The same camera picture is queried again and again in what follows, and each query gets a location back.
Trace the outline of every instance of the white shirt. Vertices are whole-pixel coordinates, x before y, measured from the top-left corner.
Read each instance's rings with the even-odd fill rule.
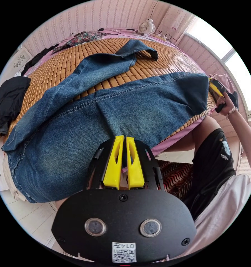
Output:
[[[190,247],[174,259],[196,252],[215,241],[234,222],[251,194],[248,175],[232,176],[224,183],[215,198],[195,220],[196,236]]]

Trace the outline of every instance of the power strip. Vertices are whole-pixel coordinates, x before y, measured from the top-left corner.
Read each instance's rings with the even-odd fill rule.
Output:
[[[162,40],[162,41],[166,41],[166,39],[164,39],[164,38],[162,38],[162,37],[159,37],[159,36],[156,35],[156,34],[151,34],[151,36],[153,36],[153,37],[155,37],[155,38],[158,38],[158,39],[160,39],[160,40]]]

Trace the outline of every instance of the hand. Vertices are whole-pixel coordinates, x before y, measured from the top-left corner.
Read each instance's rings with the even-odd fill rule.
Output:
[[[225,106],[220,111],[220,114],[226,116],[228,112],[235,107],[232,100],[228,96],[227,92],[224,92],[224,97],[219,97],[216,103],[216,107],[218,107],[220,104],[225,104]]]

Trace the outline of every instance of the white fan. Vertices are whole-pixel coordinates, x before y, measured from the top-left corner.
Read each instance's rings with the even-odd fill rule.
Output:
[[[152,24],[152,19],[146,19],[139,25],[139,29],[136,30],[136,33],[140,33],[143,36],[148,36],[148,34],[155,32],[155,26]]]

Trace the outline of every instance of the bed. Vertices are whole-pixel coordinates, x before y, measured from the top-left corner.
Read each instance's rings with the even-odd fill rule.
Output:
[[[106,30],[106,32],[108,31],[117,32],[118,34],[103,36],[100,40],[77,45],[62,50],[54,55],[52,55],[52,51],[50,51],[36,66],[27,71],[26,75],[31,78],[31,84],[25,94],[20,114],[10,124],[8,134],[4,137],[4,142],[17,122],[23,117],[27,110],[43,96],[45,91],[58,85],[68,77],[85,57],[95,53],[115,53],[132,38],[141,39],[143,43],[156,49],[158,52],[158,61],[148,60],[146,56],[150,58],[149,54],[146,51],[141,51],[137,53],[136,64],[130,67],[128,72],[102,81],[83,94],[77,95],[72,101],[86,97],[103,88],[113,88],[130,81],[145,79],[151,76],[159,76],[179,71],[203,73],[201,68],[188,55],[169,42],[161,41],[151,36],[142,37],[127,30]],[[62,41],[59,46],[68,40],[69,38]],[[210,115],[215,107],[215,101],[211,94],[208,93],[207,109],[201,114],[190,118],[183,126],[176,129],[166,139],[152,148],[153,154],[159,154],[189,133],[205,116]],[[11,183],[14,186],[11,175],[7,175],[7,177],[8,184]],[[17,195],[20,195],[18,190],[16,192],[16,197],[24,201],[22,196]]]

